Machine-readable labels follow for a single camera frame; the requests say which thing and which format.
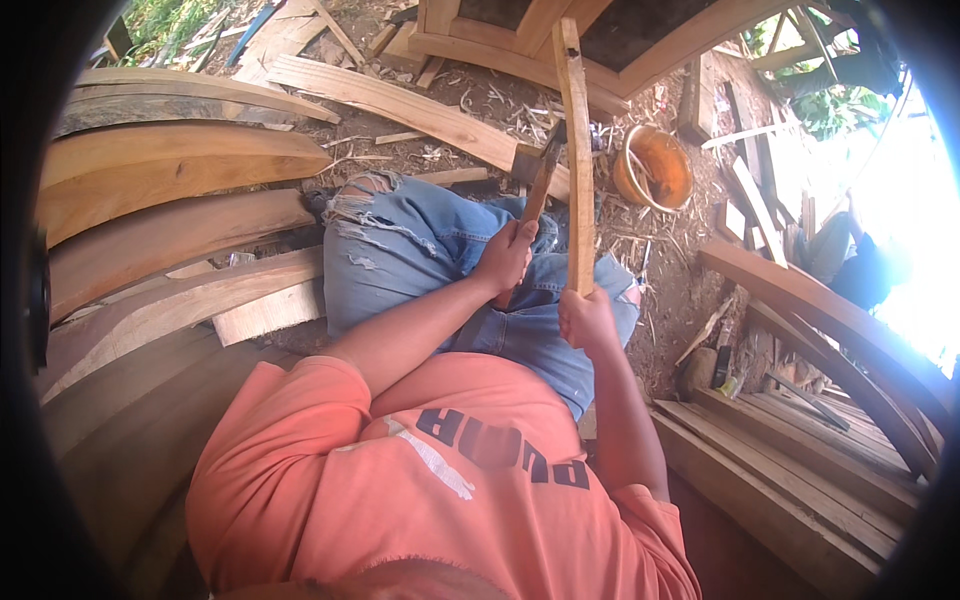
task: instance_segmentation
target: hammer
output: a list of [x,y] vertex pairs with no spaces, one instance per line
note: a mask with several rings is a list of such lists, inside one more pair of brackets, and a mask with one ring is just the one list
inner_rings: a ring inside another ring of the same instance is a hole
[[[530,193],[527,194],[527,205],[523,207],[519,226],[522,228],[530,221],[537,221],[546,204],[546,190],[550,187],[553,172],[560,159],[560,150],[566,143],[566,122],[561,119],[550,130],[543,150],[529,144],[516,144],[514,164],[510,175],[521,183],[533,183]],[[510,303],[513,290],[503,292],[493,299],[494,308],[506,310]]]

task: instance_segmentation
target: green grass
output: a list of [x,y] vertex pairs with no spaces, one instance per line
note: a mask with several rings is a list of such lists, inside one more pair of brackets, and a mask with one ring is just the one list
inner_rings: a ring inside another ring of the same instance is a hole
[[236,4],[236,0],[132,0],[124,11],[133,49],[124,65],[136,65],[173,42],[167,59],[177,55],[218,8]]

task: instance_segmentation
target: orange bucket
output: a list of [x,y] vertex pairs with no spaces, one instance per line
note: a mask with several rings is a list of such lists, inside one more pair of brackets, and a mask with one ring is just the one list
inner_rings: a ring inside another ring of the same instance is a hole
[[[634,151],[653,176],[648,178],[649,196],[636,180],[628,149]],[[680,142],[673,135],[647,125],[637,125],[623,138],[623,148],[613,164],[613,183],[627,200],[663,213],[683,210],[693,194],[693,172]]]

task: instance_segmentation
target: hand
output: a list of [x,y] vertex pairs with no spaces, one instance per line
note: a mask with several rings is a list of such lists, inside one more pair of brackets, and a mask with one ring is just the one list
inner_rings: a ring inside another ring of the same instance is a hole
[[469,275],[488,289],[491,298],[514,289],[527,275],[527,266],[533,258],[530,245],[537,237],[539,225],[531,221],[520,227],[519,223],[511,219],[490,238],[480,262]]
[[616,320],[610,297],[602,287],[593,284],[593,292],[581,298],[574,290],[560,294],[560,336],[573,348],[583,348],[587,358],[596,360],[611,351],[623,351],[616,332]]

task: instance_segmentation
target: ripped jeans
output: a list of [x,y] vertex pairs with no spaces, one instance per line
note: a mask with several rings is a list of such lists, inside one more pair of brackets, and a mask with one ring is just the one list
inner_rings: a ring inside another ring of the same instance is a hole
[[[327,327],[337,339],[355,325],[394,306],[467,276],[487,241],[518,218],[524,198],[475,203],[432,183],[392,172],[357,178],[374,189],[349,183],[371,196],[345,194],[324,212],[324,297]],[[542,377],[578,420],[593,402],[593,366],[581,349],[560,337],[557,303],[566,285],[567,255],[552,252],[557,223],[540,217],[533,259],[506,312],[487,304],[444,341],[437,352],[494,354]],[[639,310],[623,297],[634,276],[610,255],[594,268],[594,279],[610,295],[620,342],[626,346]]]

